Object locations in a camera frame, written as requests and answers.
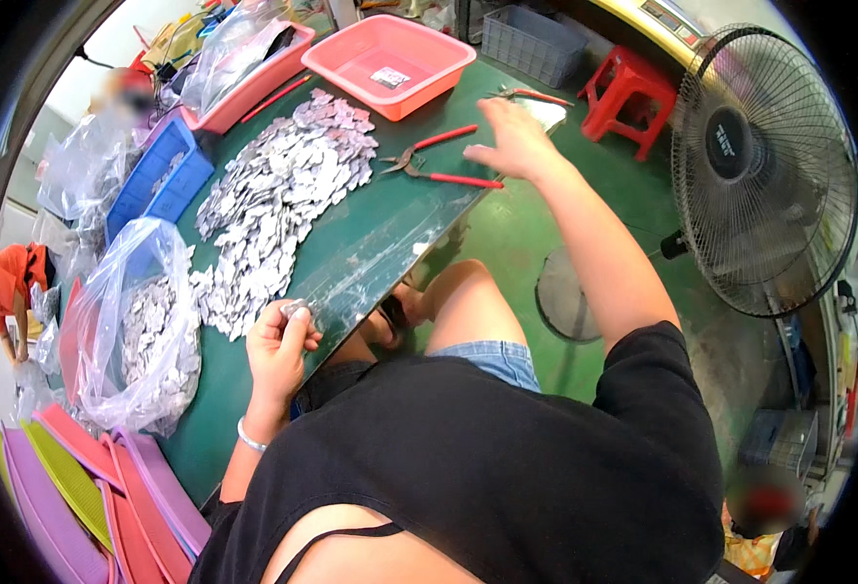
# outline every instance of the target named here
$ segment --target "gray plastic crate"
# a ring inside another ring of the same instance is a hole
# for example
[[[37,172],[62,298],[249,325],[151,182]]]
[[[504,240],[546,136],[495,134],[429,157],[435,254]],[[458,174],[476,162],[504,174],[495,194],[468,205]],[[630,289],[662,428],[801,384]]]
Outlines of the gray plastic crate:
[[[482,53],[557,88],[585,52],[588,38],[522,6],[484,17]]]
[[[758,409],[737,452],[743,464],[773,464],[804,478],[815,459],[819,418],[814,410]]]

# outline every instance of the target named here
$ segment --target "red pencil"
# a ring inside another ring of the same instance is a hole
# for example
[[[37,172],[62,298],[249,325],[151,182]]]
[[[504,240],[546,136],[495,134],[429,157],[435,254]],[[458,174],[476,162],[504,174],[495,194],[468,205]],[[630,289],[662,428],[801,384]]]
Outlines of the red pencil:
[[[246,115],[246,116],[244,116],[243,118],[241,118],[241,123],[245,123],[245,122],[247,122],[250,118],[253,118],[253,117],[254,117],[254,116],[256,116],[257,114],[259,114],[259,113],[261,112],[261,110],[263,110],[264,108],[266,108],[267,106],[269,106],[269,105],[270,105],[270,104],[272,104],[273,102],[275,102],[275,101],[277,101],[278,99],[280,99],[281,97],[283,97],[283,95],[286,95],[286,94],[287,94],[287,93],[289,93],[290,91],[292,91],[292,90],[296,89],[297,87],[299,87],[300,85],[302,85],[302,84],[303,84],[303,83],[305,83],[306,81],[309,81],[310,79],[312,79],[312,76],[311,76],[311,75],[306,75],[306,76],[304,76],[303,78],[301,78],[301,79],[299,79],[299,80],[297,80],[297,81],[294,81],[293,83],[290,83],[286,88],[284,88],[284,89],[283,89],[283,91],[280,91],[279,93],[277,93],[276,95],[274,95],[271,99],[266,100],[265,102],[263,102],[262,104],[260,104],[260,105],[259,105],[259,106],[257,106],[256,108],[254,108],[254,110],[253,110],[253,111],[251,111],[250,113],[248,113],[248,115]]]

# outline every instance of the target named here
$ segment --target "denim shorts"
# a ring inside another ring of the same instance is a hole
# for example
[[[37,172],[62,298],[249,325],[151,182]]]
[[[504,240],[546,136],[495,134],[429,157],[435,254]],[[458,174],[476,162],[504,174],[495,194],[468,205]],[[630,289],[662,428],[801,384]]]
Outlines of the denim shorts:
[[[530,349],[508,341],[472,341],[433,351],[428,357],[462,357],[483,372],[514,387],[541,393]],[[319,409],[362,379],[375,364],[347,361],[320,368],[296,393],[290,419]]]
[[[511,341],[471,341],[426,353],[426,357],[462,357],[484,373],[514,387],[542,393],[526,345]]]

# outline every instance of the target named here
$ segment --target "pink plastic basket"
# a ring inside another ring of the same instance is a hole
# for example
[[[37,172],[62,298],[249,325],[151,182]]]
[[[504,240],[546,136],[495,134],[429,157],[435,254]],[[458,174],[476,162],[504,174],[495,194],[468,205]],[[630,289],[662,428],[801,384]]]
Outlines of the pink plastic basket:
[[[476,57],[470,46],[427,26],[379,15],[321,41],[302,62],[398,122],[454,87]]]
[[[180,108],[182,118],[189,129],[225,134],[269,93],[283,85],[291,76],[302,71],[303,62],[300,58],[312,44],[315,31],[295,22],[293,26],[296,29],[298,42],[278,55],[276,59],[268,59],[254,69],[249,76],[237,84],[235,89],[215,104],[208,114],[197,120],[196,114],[188,108]]]

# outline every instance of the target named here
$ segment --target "orange shirt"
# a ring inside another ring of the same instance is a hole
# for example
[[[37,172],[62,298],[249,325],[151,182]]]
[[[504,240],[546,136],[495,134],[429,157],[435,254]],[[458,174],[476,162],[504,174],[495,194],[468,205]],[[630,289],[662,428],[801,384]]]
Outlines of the orange shirt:
[[[29,309],[29,286],[37,281],[43,290],[49,288],[45,268],[46,246],[15,243],[0,251],[0,334],[7,330],[5,318],[14,314],[15,291],[24,297],[25,306]]]

